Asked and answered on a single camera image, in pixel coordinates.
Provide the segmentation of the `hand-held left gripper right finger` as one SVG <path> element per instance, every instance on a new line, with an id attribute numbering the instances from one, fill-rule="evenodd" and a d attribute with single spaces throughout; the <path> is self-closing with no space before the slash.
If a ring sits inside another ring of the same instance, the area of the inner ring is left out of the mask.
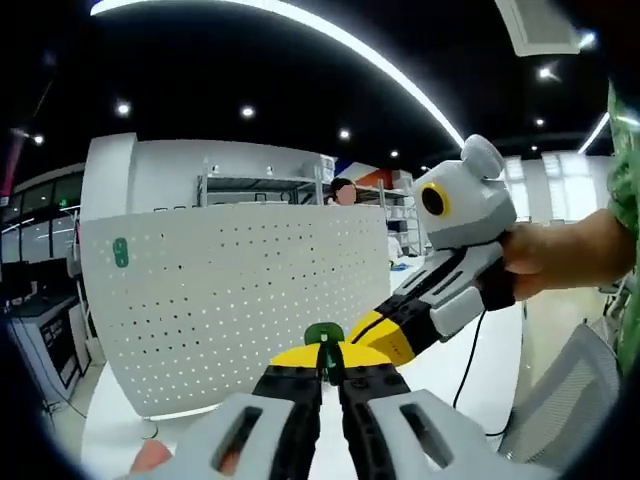
<path id="1" fill-rule="evenodd" d="M 474 421 L 427 390 L 412 391 L 389 357 L 339 343 L 343 432 L 359 478 L 555 479 L 493 451 Z"/>

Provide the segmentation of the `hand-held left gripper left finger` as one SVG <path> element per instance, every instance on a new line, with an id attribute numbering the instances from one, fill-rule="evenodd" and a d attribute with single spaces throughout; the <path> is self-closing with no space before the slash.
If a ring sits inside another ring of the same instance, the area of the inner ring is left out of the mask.
<path id="1" fill-rule="evenodd" d="M 319 437 L 321 344 L 277 355 L 254 390 L 195 422 L 167 462 L 169 479 L 305 479 Z"/>

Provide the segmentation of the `person's right hand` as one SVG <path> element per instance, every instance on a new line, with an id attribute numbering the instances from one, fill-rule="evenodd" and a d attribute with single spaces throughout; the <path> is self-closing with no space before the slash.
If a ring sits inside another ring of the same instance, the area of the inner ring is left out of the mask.
<path id="1" fill-rule="evenodd" d="M 506 270 L 514 275 L 516 300 L 526 300 L 548 287 L 547 244 L 544 228 L 515 224 L 500 238 Z"/>

